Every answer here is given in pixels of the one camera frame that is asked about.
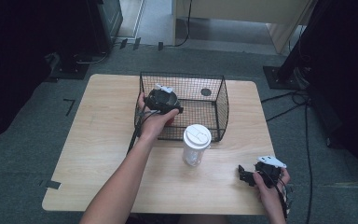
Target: paper coffee cup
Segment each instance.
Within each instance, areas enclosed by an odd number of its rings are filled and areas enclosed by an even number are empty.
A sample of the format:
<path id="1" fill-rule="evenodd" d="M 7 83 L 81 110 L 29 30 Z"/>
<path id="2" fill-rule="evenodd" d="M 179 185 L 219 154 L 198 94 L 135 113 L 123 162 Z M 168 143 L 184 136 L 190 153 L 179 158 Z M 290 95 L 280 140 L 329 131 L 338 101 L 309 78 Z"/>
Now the paper coffee cup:
<path id="1" fill-rule="evenodd" d="M 205 149 L 211 144 L 211 132 L 200 124 L 193 124 L 185 129 L 183 134 L 184 150 L 183 160 L 191 166 L 197 166 Z"/>

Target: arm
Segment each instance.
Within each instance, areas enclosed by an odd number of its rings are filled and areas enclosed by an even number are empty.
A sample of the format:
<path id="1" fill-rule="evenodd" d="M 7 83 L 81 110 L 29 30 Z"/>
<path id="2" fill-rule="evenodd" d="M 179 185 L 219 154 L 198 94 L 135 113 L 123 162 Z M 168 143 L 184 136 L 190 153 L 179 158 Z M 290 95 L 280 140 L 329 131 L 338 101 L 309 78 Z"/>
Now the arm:
<path id="1" fill-rule="evenodd" d="M 145 104 L 143 99 L 142 93 L 138 99 L 141 108 Z M 153 115 L 145 121 L 142 135 L 117 170 L 95 195 L 80 223 L 126 222 L 135 202 L 153 144 L 164 124 L 178 112 L 174 109 L 165 115 Z"/>
<path id="2" fill-rule="evenodd" d="M 267 188 L 264 184 L 263 177 L 258 172 L 253 174 L 255 183 L 259 190 L 259 198 L 266 209 L 269 223 L 282 224 L 286 223 L 282 212 L 281 201 L 275 188 Z M 282 182 L 286 185 L 290 180 L 290 175 L 286 169 L 282 168 Z M 278 183 L 278 188 L 282 192 L 282 183 Z"/>

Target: wire mesh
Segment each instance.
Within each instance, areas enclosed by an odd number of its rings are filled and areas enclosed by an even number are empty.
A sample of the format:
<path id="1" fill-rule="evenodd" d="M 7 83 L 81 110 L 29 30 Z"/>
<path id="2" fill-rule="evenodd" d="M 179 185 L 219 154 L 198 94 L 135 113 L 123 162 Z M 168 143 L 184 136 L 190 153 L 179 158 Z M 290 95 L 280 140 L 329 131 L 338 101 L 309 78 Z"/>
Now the wire mesh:
<path id="1" fill-rule="evenodd" d="M 156 84 L 172 87 L 178 97 L 182 114 L 174 118 L 170 126 L 164 127 L 158 139 L 183 140 L 187 126 L 201 124 L 209 129 L 212 141 L 221 141 L 228 123 L 228 96 L 224 76 L 142 72 L 140 75 L 140 92 L 148 94 Z M 134 123 L 140 118 L 135 107 Z"/>

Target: hand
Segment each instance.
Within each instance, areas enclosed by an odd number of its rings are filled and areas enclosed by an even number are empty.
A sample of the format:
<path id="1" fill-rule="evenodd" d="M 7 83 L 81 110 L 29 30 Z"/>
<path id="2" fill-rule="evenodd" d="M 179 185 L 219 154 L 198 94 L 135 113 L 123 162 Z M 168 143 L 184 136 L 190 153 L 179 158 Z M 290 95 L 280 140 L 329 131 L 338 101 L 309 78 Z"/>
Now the hand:
<path id="1" fill-rule="evenodd" d="M 144 98 L 145 94 L 143 92 L 139 94 L 138 106 L 140 109 L 144 108 L 145 106 Z M 156 140 L 159 134 L 162 132 L 165 123 L 168 120 L 173 119 L 178 113 L 178 109 L 171 110 L 165 115 L 146 113 L 143 117 L 144 121 L 142 124 L 142 133 L 140 138 L 153 141 Z"/>
<path id="2" fill-rule="evenodd" d="M 281 169 L 282 172 L 282 182 L 284 185 L 289 183 L 290 175 L 285 168 Z M 283 212 L 282 205 L 278 195 L 278 192 L 275 188 L 268 188 L 263 181 L 263 177 L 258 172 L 254 172 L 253 177 L 256 183 L 256 189 L 259 190 L 259 200 L 264 205 L 266 209 L 270 223 L 286 223 Z M 282 192 L 282 183 L 277 184 L 278 189 Z"/>

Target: wooden desk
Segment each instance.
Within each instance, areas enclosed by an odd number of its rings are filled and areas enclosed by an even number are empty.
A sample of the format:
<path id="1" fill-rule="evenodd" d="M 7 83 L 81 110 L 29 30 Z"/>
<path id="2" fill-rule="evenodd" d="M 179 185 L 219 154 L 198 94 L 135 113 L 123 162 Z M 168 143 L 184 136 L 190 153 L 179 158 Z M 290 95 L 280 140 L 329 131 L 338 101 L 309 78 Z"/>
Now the wooden desk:
<path id="1" fill-rule="evenodd" d="M 297 26 L 307 24 L 312 4 L 316 0 L 197 0 L 192 2 L 191 18 L 264 22 L 281 53 Z M 176 19 L 187 18 L 189 6 L 190 0 L 172 0 L 173 44 Z"/>
<path id="2" fill-rule="evenodd" d="M 84 211 L 124 160 L 133 132 L 139 77 L 94 75 L 89 80 L 62 150 L 43 208 Z M 132 212 L 263 214 L 253 188 L 239 180 L 238 164 L 253 171 L 256 158 L 273 155 L 256 85 L 227 81 L 226 134 L 205 151 L 198 167 L 182 161 L 182 143 L 158 141 L 145 168 Z"/>

